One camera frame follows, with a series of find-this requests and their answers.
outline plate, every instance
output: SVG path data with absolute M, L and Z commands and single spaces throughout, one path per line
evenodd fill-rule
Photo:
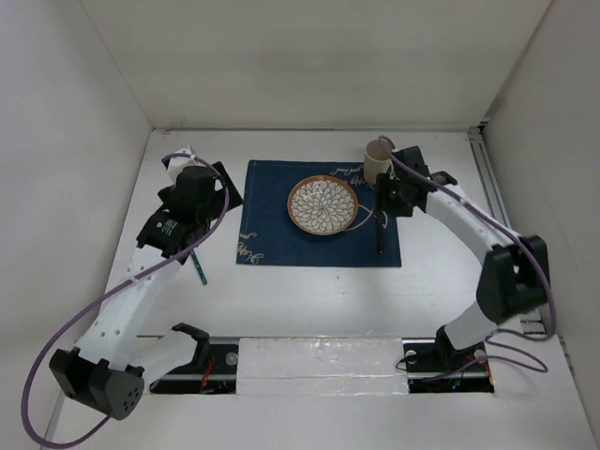
M 307 233 L 328 235 L 348 228 L 358 213 L 358 200 L 345 182 L 329 175 L 305 178 L 288 197 L 288 213 Z

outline white table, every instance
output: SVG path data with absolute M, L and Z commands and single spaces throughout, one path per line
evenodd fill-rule
M 191 144 L 206 160 L 221 160 L 243 189 L 250 159 L 359 161 L 378 134 L 153 132 L 109 285 L 125 272 L 136 235 L 158 207 L 156 193 L 169 184 L 164 155 Z M 454 175 L 487 209 L 466 134 L 387 134 L 398 147 L 419 145 L 432 171 Z M 241 341 L 238 395 L 147 395 L 127 421 L 110 423 L 82 448 L 596 448 L 556 338 L 503 337 L 542 357 L 550 373 L 492 363 L 495 395 L 406 395 L 393 367 L 399 338 L 434 336 L 473 301 L 479 277 L 477 260 L 440 223 L 419 212 L 398 222 L 400 269 L 269 267 L 235 264 L 241 214 L 229 213 L 197 250 L 208 285 L 186 264 L 143 329 L 160 336 L 187 322 L 214 337 L 250 338 Z M 347 337 L 362 338 L 340 339 Z M 317 362 L 320 348 L 345 350 Z M 75 438 L 98 418 L 69 400 L 54 438 Z

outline wall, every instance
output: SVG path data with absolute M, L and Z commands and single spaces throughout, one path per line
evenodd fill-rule
M 103 291 L 150 126 L 78 1 L 0 0 L 0 68 L 0 446 L 39 448 L 19 416 L 27 370 Z M 58 392 L 45 367 L 40 433 Z
M 513 225 L 547 240 L 559 329 L 600 441 L 600 3 L 555 0 L 485 130 Z
M 468 128 L 549 0 L 82 0 L 155 127 Z

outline cup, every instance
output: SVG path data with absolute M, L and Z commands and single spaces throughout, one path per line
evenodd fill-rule
M 387 173 L 392 161 L 379 141 L 371 141 L 365 147 L 365 165 L 363 176 L 370 185 L 375 185 L 377 175 Z

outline blue placemat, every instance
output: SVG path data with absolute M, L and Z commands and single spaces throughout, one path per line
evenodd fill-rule
M 361 205 L 351 227 L 367 218 L 375 192 L 363 180 L 360 162 L 290 162 L 251 160 L 247 165 L 244 211 L 237 246 L 238 264 L 317 267 L 400 267 L 395 220 L 385 229 L 385 252 L 377 252 L 376 223 L 330 236 L 300 230 L 290 218 L 288 196 L 293 187 L 313 175 L 333 175 L 348 183 Z

